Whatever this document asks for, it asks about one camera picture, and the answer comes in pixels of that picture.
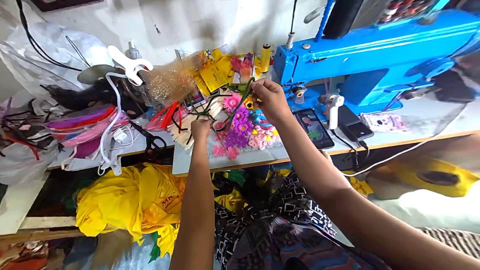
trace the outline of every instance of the black scissors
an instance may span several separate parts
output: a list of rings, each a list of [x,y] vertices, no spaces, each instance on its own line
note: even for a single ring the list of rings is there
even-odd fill
[[[141,126],[135,124],[134,122],[130,121],[130,124],[132,127],[134,127],[140,134],[145,136],[146,139],[146,148],[145,148],[145,154],[151,155],[153,160],[159,158],[161,156],[161,151],[167,148],[167,143],[165,142],[162,137],[159,136],[153,136],[150,132],[146,131],[143,129]],[[160,140],[163,143],[163,148],[160,149],[158,145],[156,145],[155,140]]]

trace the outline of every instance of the white plastic bag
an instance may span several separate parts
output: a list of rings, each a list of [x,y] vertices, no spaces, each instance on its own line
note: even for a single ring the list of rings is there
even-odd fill
[[[6,157],[0,157],[0,183],[13,185],[42,179],[48,165],[57,158],[59,153],[53,141],[47,149],[40,150],[40,160],[36,160],[32,150],[23,144],[14,143],[4,149]]]
[[[87,65],[68,42],[68,36],[93,66],[113,65],[107,47],[98,38],[64,26],[41,22],[29,23],[28,29],[41,48],[54,60],[84,70]],[[89,87],[77,81],[79,71],[56,66],[43,59],[27,39],[23,26],[18,25],[8,39],[0,43],[0,58],[15,79],[32,95],[40,98],[48,92],[39,85],[58,85],[64,89],[81,91]]]

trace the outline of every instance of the sunflower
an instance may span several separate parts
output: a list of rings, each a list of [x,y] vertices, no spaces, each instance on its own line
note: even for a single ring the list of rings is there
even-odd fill
[[[249,95],[245,101],[243,102],[243,105],[247,108],[247,110],[257,110],[258,108],[253,105],[253,99],[252,96]]]

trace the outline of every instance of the yellow flower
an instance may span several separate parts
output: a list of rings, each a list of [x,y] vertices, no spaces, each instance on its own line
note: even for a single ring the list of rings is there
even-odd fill
[[[243,102],[243,105],[247,108],[247,110],[254,110],[252,96],[248,96]]]

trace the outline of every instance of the blue sewing machine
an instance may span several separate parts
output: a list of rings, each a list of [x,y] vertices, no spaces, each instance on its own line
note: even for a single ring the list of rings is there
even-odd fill
[[[404,91],[434,85],[430,79],[451,68],[452,58],[478,41],[479,26],[478,17],[468,12],[444,10],[431,25],[411,19],[351,30],[340,39],[320,39],[317,34],[316,39],[294,42],[291,49],[277,48],[273,80],[291,96],[313,80],[348,75],[330,89],[339,89],[355,114],[379,112],[387,106],[399,109],[401,102],[391,102]],[[324,85],[307,89],[301,106],[323,111],[317,98],[325,94]],[[291,98],[289,104],[294,106]]]

